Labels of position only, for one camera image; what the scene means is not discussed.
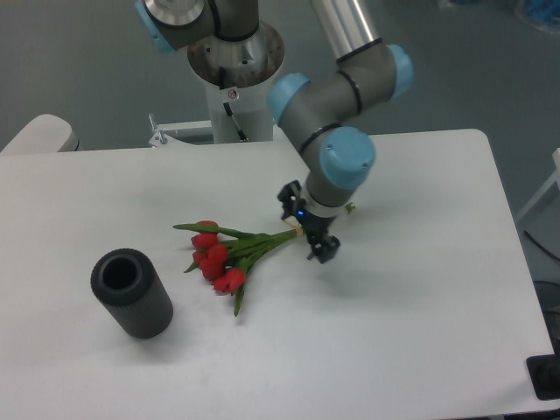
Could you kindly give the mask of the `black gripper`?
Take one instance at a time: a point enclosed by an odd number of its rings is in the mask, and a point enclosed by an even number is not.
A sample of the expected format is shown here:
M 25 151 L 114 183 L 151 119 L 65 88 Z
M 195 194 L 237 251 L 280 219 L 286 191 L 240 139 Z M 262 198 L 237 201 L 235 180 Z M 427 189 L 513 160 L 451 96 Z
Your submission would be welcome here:
M 329 234 L 329 227 L 338 216 L 337 209 L 319 205 L 297 180 L 286 184 L 278 193 L 282 203 L 282 220 L 293 217 L 305 232 L 310 252 L 306 259 L 320 263 L 332 260 L 340 247 L 340 240 Z

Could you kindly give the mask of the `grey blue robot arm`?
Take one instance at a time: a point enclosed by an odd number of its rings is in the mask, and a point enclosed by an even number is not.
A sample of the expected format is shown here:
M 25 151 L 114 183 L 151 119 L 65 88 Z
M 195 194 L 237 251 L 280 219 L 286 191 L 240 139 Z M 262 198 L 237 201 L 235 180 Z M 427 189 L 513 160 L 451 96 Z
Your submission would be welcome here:
M 302 226 L 311 257 L 331 260 L 339 240 L 329 227 L 367 179 L 375 161 L 371 139 L 347 121 L 405 92 L 410 57 L 386 45 L 362 1 L 315 1 L 337 72 L 312 82 L 281 75 L 284 42 L 259 15 L 256 1 L 138 1 L 157 49 L 185 50 L 204 85 L 217 144 L 263 142 L 279 128 L 309 168 L 304 183 L 278 195 L 285 217 Z

